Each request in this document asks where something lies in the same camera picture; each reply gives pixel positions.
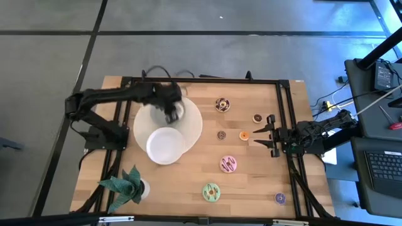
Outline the black power adapter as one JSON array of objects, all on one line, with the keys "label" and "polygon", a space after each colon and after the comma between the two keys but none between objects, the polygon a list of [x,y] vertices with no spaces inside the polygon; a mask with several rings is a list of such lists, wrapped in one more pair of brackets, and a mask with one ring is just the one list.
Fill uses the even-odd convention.
[{"label": "black power adapter", "polygon": [[383,63],[375,64],[374,71],[374,89],[386,90],[393,87],[393,73]]}]

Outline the black aluminium table frame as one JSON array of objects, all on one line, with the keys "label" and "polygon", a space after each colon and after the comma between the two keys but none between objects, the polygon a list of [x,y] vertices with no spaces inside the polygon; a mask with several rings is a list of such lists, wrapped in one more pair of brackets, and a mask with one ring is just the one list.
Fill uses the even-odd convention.
[{"label": "black aluminium table frame", "polygon": [[[296,80],[246,80],[227,78],[179,78],[183,94],[200,110],[203,130],[195,145],[173,164],[160,166],[149,159],[133,135],[123,151],[96,150],[82,162],[72,198],[71,210],[82,207],[109,168],[129,171],[134,165],[150,185],[149,195],[139,204],[128,202],[118,213],[191,217],[296,218],[313,215],[302,190],[290,178],[288,158],[272,158],[265,146],[254,142],[266,139],[253,122],[255,114],[276,117],[276,126],[292,126],[310,120],[305,84]],[[230,109],[221,113],[215,101],[227,98]],[[225,131],[224,140],[217,133]],[[239,133],[247,131],[242,141]],[[221,171],[223,156],[233,156],[237,169]],[[215,203],[207,202],[202,189],[215,183],[221,190]],[[276,193],[286,195],[286,203],[274,201]]]}]

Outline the green plant in white pot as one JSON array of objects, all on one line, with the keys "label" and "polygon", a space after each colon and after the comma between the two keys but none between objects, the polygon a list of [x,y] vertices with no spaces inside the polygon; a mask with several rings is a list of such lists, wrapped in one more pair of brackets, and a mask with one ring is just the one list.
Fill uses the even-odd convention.
[{"label": "green plant in white pot", "polygon": [[128,201],[139,204],[150,193],[149,183],[141,177],[135,165],[129,173],[122,170],[122,178],[111,176],[110,179],[99,181],[98,184],[114,193],[118,193],[117,198],[110,204],[108,213],[115,212]]}]

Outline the black bar with silver brackets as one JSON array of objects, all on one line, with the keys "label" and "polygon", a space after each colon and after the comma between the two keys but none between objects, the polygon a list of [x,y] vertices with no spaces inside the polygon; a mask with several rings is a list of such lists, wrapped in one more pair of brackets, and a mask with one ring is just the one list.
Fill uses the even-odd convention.
[{"label": "black bar with silver brackets", "polygon": [[341,220],[339,218],[242,218],[242,217],[191,217],[191,216],[162,216],[162,215],[108,215],[97,213],[69,213],[63,215],[47,215],[39,217],[0,219],[0,226],[82,226],[93,223],[114,222],[181,222],[197,225],[213,223],[244,223],[294,226],[389,226],[381,223],[365,223]]}]

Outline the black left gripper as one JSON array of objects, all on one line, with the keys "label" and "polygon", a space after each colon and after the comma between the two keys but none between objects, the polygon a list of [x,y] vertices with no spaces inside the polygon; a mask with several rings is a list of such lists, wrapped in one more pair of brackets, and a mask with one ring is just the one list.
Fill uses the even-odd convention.
[{"label": "black left gripper", "polygon": [[182,91],[176,82],[167,84],[153,84],[152,104],[164,110],[165,121],[172,124],[181,120],[185,114],[185,106],[182,100]]}]

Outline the large pink donut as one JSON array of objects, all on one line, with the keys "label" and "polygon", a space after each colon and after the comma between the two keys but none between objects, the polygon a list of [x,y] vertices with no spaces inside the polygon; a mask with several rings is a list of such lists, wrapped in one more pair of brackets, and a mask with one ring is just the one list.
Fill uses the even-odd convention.
[{"label": "large pink donut", "polygon": [[233,156],[223,156],[220,159],[219,166],[224,173],[233,173],[237,169],[237,161]]}]

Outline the dark grey desk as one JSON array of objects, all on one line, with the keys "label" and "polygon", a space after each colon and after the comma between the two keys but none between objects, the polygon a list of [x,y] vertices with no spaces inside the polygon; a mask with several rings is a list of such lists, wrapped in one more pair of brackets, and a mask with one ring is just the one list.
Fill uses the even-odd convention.
[{"label": "dark grey desk", "polygon": [[359,178],[357,189],[362,208],[367,210],[371,215],[402,218],[402,199],[383,195],[373,190],[364,155],[365,151],[394,151],[402,153],[402,143],[353,137],[351,139],[351,146]]},{"label": "dark grey desk", "polygon": [[[374,89],[376,63],[387,65],[393,73],[392,88]],[[389,122],[379,108],[382,106],[394,121],[402,122],[402,64],[380,60],[367,70],[362,70],[357,66],[357,60],[346,60],[345,70],[363,135],[378,139],[402,139],[402,129],[389,130]]]}]

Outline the large green donut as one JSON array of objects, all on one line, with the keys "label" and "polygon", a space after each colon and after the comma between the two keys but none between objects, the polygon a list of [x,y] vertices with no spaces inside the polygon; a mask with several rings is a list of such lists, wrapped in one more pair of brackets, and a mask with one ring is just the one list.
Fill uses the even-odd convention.
[{"label": "large green donut", "polygon": [[207,183],[202,189],[203,198],[210,203],[215,203],[219,200],[221,190],[215,183]]}]

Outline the white paper sheet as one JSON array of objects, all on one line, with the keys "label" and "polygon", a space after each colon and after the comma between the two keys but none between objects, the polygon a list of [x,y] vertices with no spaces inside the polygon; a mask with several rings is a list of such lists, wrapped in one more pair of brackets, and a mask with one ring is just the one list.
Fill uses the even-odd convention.
[{"label": "white paper sheet", "polygon": [[322,155],[324,163],[336,165],[337,164],[337,151],[333,148]]}]

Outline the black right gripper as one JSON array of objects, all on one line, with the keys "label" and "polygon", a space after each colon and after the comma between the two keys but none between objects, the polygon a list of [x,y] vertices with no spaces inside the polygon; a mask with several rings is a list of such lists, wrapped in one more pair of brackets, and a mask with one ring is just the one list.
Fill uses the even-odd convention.
[{"label": "black right gripper", "polygon": [[287,154],[296,154],[297,153],[297,144],[296,144],[296,129],[287,129],[285,127],[275,128],[274,123],[276,122],[275,116],[273,114],[269,115],[267,118],[267,124],[262,128],[253,133],[260,132],[270,132],[269,135],[270,141],[268,140],[260,140],[255,139],[254,142],[262,144],[267,148],[272,148],[271,157],[277,158],[280,156],[280,151],[277,147],[278,143],[283,145],[283,152]]}]

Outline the red handled screwdriver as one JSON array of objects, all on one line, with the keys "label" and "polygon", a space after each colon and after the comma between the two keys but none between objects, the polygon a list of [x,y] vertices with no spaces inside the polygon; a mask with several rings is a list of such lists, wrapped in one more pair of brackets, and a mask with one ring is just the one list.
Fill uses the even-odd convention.
[{"label": "red handled screwdriver", "polygon": [[388,122],[389,122],[389,130],[395,131],[398,129],[402,129],[402,122],[396,122],[394,121],[391,116],[384,110],[384,108],[382,106],[379,106],[380,110],[382,111],[382,113],[384,114],[384,116],[387,118]]}]

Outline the white plate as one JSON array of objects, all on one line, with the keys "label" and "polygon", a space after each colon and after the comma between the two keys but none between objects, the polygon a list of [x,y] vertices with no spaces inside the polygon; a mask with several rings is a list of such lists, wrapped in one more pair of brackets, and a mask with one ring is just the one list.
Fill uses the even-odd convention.
[{"label": "white plate", "polygon": [[185,150],[183,135],[174,128],[161,127],[151,133],[146,142],[148,157],[160,165],[179,160]]}]

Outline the black slanted pole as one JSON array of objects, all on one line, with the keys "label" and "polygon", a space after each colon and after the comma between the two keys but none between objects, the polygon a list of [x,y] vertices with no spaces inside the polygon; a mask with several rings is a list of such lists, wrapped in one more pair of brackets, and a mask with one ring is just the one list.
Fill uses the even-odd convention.
[{"label": "black slanted pole", "polygon": [[357,66],[362,70],[367,70],[373,63],[380,59],[390,49],[395,47],[400,41],[402,41],[402,27],[386,38],[362,60],[358,61]]}]

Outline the black keyboard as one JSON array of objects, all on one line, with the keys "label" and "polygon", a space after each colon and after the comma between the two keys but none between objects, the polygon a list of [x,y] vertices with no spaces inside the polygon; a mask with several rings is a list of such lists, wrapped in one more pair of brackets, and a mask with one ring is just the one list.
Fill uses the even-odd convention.
[{"label": "black keyboard", "polygon": [[402,199],[402,153],[365,151],[364,155],[373,190]]}]

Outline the large chocolate sprinkle donut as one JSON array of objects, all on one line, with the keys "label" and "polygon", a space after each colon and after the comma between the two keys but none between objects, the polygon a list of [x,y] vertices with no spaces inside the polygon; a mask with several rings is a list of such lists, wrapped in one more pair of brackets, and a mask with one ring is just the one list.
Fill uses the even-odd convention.
[{"label": "large chocolate sprinkle donut", "polygon": [[219,98],[215,101],[215,109],[218,112],[225,113],[227,112],[231,107],[231,103],[227,98]]}]

